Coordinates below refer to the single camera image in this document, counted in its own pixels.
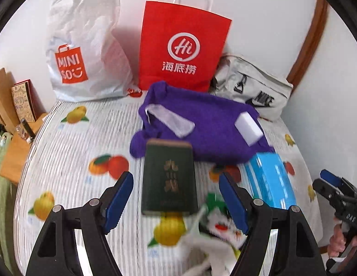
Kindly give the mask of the person's right hand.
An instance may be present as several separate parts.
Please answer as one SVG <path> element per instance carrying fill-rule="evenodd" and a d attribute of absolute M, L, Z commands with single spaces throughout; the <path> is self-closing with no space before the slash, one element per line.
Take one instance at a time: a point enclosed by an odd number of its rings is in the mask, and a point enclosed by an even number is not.
<path fill-rule="evenodd" d="M 346 239 L 342 232 L 341 224 L 336 224 L 333 229 L 333 235 L 330 237 L 327 247 L 329 258 L 338 257 L 346 248 Z"/>

